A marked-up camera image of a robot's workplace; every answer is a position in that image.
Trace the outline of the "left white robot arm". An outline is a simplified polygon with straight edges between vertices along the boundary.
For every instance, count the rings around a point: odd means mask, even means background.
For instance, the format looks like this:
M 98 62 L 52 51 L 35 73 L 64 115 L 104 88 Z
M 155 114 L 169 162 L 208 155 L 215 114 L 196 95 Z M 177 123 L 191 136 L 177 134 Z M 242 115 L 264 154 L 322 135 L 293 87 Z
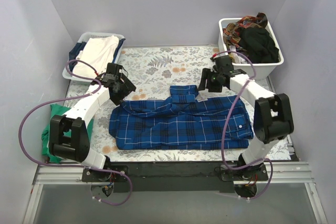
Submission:
M 86 97 L 63 115 L 51 118 L 48 143 L 50 154 L 93 167 L 93 175 L 98 181 L 108 181 L 112 170 L 105 165 L 107 158 L 90 147 L 87 127 L 104 103 L 111 100 L 115 105 L 120 105 L 135 90 L 124 67 L 108 63 L 106 72 L 91 82 Z

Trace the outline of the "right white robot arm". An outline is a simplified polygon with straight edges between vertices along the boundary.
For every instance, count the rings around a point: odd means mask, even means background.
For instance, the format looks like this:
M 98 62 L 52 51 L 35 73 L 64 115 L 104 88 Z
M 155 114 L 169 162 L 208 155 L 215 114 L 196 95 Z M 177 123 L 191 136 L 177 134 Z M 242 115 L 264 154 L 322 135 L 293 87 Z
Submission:
M 224 163 L 226 170 L 236 171 L 242 180 L 251 180 L 256 174 L 255 166 L 265 162 L 269 151 L 294 131 L 289 97 L 275 94 L 258 85 L 254 78 L 241 69 L 235 69 L 228 51 L 211 56 L 213 69 L 202 70 L 199 90 L 220 92 L 223 87 L 236 92 L 228 115 L 231 116 L 239 98 L 244 98 L 254 108 L 254 138 L 240 154 L 237 166 Z

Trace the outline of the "blue plaid long sleeve shirt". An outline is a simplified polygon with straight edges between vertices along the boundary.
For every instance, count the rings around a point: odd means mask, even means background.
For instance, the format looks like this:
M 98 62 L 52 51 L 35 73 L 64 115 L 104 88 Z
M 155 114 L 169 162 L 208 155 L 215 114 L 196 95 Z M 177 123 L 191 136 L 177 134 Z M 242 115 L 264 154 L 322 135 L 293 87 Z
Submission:
M 254 136 L 242 100 L 198 101 L 197 86 L 170 86 L 165 100 L 124 101 L 110 116 L 109 134 L 120 150 L 219 150 L 247 148 Z

